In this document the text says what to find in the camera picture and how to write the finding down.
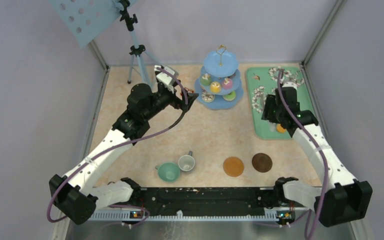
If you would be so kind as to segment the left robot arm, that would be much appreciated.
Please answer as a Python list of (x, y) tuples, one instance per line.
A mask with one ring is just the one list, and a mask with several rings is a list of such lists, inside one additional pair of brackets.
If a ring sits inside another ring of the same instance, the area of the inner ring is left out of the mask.
[(175, 127), (189, 111), (198, 93), (186, 92), (181, 98), (176, 91), (158, 83), (156, 92), (145, 83), (132, 87), (127, 97), (127, 108), (118, 117), (99, 145), (64, 176), (54, 175), (49, 180), (51, 202), (66, 218), (77, 225), (85, 223), (101, 208), (117, 203), (134, 207), (140, 202), (139, 185), (128, 177), (114, 183), (96, 187), (102, 174), (137, 142), (150, 139), (145, 136), (150, 129), (149, 120), (167, 106), (182, 111), (179, 118), (165, 133)]

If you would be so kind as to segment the green dome cake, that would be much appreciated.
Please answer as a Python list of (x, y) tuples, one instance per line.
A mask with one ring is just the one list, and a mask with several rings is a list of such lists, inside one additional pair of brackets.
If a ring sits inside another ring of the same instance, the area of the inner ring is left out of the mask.
[(212, 83), (212, 77), (211, 77), (210, 74), (208, 74), (208, 73), (204, 73), (204, 74), (200, 77), (199, 82), (200, 82), (201, 86), (203, 86), (203, 87), (208, 87), (208, 86), (210, 86), (211, 83)]

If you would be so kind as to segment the green glazed donut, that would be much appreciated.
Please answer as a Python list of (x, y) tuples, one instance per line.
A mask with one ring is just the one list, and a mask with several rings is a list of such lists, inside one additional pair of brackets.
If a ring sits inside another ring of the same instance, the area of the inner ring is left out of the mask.
[(235, 92), (235, 91), (232, 91), (232, 92), (230, 92), (230, 93), (228, 93), (228, 94), (223, 95), (222, 98), (223, 98), (225, 101), (229, 101), (229, 102), (231, 102), (231, 101), (233, 101), (233, 100), (236, 98), (236, 96), (237, 96), (236, 92)]

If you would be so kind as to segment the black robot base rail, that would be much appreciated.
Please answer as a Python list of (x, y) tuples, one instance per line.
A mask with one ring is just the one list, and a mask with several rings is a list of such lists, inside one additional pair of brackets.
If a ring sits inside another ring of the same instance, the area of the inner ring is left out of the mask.
[(294, 219), (303, 208), (281, 200), (271, 187), (137, 187), (128, 205), (149, 211), (150, 220)]

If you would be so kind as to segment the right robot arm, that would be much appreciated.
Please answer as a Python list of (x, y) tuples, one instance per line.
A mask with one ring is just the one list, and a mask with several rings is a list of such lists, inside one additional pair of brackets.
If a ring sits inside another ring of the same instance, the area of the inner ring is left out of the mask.
[(297, 90), (281, 86), (265, 99), (262, 120), (279, 124), (301, 147), (322, 186), (313, 187), (296, 177), (275, 181), (273, 200), (279, 206), (291, 201), (314, 211), (325, 227), (363, 219), (368, 211), (373, 188), (359, 181), (341, 162), (327, 142), (312, 111), (302, 110)]

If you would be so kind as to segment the pink dome cake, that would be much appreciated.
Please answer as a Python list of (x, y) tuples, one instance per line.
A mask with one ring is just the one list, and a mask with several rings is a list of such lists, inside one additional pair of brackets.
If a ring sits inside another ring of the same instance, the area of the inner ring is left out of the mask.
[(221, 83), (221, 87), (224, 90), (230, 90), (233, 87), (233, 80), (230, 77), (225, 77)]

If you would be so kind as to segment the white chocolate drizzle donut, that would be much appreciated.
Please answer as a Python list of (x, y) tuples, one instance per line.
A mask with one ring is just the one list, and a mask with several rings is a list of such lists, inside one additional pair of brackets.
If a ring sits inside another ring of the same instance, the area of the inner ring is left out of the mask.
[(201, 99), (205, 103), (211, 103), (215, 100), (215, 95), (204, 90), (201, 94)]

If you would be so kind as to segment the yellow dome cake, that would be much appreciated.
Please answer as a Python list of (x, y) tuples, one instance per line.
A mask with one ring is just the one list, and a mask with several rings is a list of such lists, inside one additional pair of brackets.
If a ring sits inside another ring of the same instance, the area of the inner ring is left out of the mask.
[(218, 94), (221, 92), (222, 90), (222, 85), (218, 82), (218, 81), (213, 81), (210, 85), (209, 85), (209, 90), (214, 93), (214, 94)]

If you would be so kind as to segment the blue three-tier cake stand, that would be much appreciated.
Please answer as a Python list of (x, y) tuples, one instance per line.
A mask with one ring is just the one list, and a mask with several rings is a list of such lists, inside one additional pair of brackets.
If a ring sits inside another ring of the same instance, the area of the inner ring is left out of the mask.
[(234, 53), (220, 45), (207, 54), (194, 83), (198, 101), (210, 110), (233, 108), (243, 97), (239, 62)]

